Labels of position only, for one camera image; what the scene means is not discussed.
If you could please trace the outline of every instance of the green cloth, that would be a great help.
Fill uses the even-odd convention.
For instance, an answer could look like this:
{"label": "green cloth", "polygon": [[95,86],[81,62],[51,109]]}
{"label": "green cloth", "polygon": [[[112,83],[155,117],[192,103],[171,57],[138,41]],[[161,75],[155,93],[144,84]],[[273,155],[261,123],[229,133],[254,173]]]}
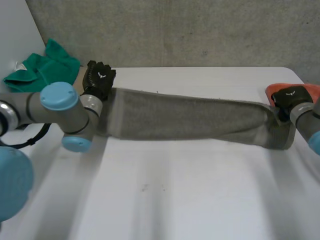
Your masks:
{"label": "green cloth", "polygon": [[18,70],[4,78],[12,92],[40,92],[55,82],[73,84],[77,78],[80,62],[53,39],[45,48],[46,56],[31,54],[23,65],[27,70]]}

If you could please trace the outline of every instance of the gray towel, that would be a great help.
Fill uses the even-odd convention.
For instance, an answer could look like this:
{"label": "gray towel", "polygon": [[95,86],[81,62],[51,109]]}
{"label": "gray towel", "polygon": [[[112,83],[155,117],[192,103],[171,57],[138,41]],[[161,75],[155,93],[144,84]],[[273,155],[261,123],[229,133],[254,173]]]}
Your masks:
{"label": "gray towel", "polygon": [[288,149],[295,127],[258,102],[165,95],[113,88],[98,135],[126,140],[219,139]]}

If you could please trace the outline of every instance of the table surface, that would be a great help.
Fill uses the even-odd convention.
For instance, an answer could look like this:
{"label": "table surface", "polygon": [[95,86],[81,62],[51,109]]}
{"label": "table surface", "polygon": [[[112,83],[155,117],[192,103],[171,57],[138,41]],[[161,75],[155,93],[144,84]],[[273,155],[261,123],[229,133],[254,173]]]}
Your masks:
{"label": "table surface", "polygon": [[[116,71],[115,87],[266,104],[268,85],[302,83],[283,67]],[[5,140],[25,141],[40,128],[30,125]],[[0,240],[320,238],[320,157],[298,133],[286,151],[214,139],[95,137],[86,154],[63,149],[62,136],[53,125],[23,149],[34,188],[23,210],[3,224]]]}

